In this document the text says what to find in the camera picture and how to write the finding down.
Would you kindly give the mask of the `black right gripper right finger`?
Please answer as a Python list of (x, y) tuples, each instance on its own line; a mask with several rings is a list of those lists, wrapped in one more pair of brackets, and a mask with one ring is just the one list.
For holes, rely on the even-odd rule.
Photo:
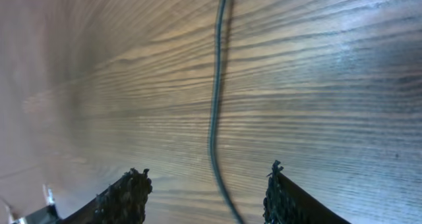
[(266, 224), (349, 224), (287, 178), (283, 169), (276, 160), (268, 174), (263, 201)]

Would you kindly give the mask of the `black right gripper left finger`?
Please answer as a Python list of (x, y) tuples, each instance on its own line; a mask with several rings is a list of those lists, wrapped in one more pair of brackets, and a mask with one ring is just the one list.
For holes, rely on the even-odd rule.
[(127, 171), (92, 201), (61, 220), (64, 224), (143, 224), (152, 192), (148, 169)]

